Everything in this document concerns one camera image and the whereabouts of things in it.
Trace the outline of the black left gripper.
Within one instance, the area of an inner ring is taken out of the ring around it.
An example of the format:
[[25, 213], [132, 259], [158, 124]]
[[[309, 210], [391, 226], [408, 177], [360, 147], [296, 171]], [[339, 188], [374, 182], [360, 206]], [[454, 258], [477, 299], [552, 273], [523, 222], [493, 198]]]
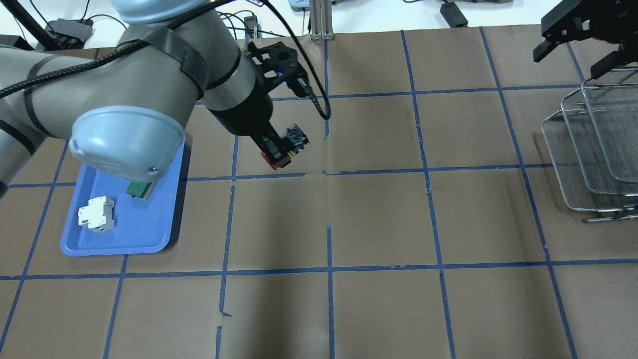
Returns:
[[[273, 101], [260, 89], [251, 91], [248, 97], [235, 107], [212, 111], [212, 114], [231, 134], [250, 137], [254, 143], [258, 137], [266, 136], [274, 130], [270, 121], [273, 115]], [[264, 137], [263, 145], [263, 157], [273, 170], [284, 168], [292, 161], [294, 146], [288, 137]]]

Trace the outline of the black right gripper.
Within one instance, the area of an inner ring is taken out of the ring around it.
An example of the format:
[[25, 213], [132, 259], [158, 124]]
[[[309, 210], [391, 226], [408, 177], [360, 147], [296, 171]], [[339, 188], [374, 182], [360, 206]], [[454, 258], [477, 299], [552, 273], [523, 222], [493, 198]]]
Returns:
[[541, 19], [544, 39], [533, 49], [540, 63], [563, 43], [597, 39], [618, 49], [592, 65], [592, 79], [637, 61], [638, 3], [635, 0], [561, 0]]

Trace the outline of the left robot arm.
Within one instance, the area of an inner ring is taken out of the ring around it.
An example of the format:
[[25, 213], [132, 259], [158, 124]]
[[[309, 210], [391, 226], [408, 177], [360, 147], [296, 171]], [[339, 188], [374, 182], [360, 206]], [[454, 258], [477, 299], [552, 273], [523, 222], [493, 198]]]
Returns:
[[164, 176], [196, 102], [272, 168], [291, 162], [271, 125], [267, 79], [209, 0], [114, 0], [128, 28], [100, 59], [1, 48], [1, 193], [48, 137], [96, 170], [133, 182]]

